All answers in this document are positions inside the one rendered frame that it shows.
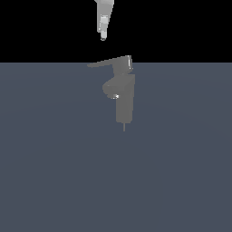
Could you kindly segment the grey faucet body with spout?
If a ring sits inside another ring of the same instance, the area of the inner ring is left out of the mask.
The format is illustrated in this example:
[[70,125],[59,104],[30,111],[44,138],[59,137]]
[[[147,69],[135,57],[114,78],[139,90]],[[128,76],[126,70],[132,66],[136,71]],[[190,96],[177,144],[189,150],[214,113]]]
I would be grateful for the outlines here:
[[102,86],[107,97],[116,101],[116,121],[121,123],[123,128],[132,121],[134,85],[134,74],[121,74]]

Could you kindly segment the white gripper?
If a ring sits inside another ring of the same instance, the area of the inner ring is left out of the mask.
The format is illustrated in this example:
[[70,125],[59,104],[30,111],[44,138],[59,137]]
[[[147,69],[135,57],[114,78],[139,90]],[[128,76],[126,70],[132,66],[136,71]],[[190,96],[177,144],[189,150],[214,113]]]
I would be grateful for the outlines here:
[[94,0],[97,4],[97,31],[101,32],[101,39],[107,38],[107,28],[111,19],[114,0]]

